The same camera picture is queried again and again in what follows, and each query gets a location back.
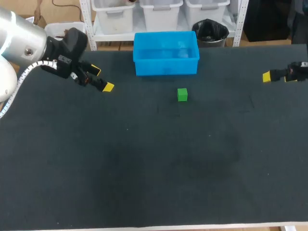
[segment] black table mat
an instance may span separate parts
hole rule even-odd
[[[86,53],[112,93],[34,70],[0,120],[0,230],[308,221],[308,83],[262,83],[306,47],[200,56],[141,78],[131,52]]]

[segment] blue plastic bin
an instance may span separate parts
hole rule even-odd
[[[134,62],[138,76],[197,74],[199,59],[194,31],[135,35]]]

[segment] cardboard box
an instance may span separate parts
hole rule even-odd
[[[29,18],[29,17],[32,17],[33,15],[30,15],[30,14],[21,14],[20,15],[22,18]],[[47,25],[47,23],[46,23],[46,21],[45,21],[45,19],[44,19],[44,17],[43,16],[41,16],[40,18],[39,18],[39,21],[38,21],[38,26],[39,27],[42,27],[43,29],[45,29],[45,26]]]

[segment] white shelf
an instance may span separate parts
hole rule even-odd
[[[229,11],[229,7],[226,8],[222,24],[224,24],[228,28],[229,37],[234,37],[236,30],[236,23],[234,21],[232,13]],[[178,31],[189,31],[189,30],[191,30],[191,28],[188,28],[185,15],[182,12],[182,10],[180,10]],[[130,33],[104,35],[101,30],[97,16],[94,21],[93,32],[94,32],[93,40],[96,42],[133,41],[135,38],[135,33],[146,32],[143,8],[141,8],[139,4],[136,4],[136,7],[134,8],[133,12],[133,31]]]

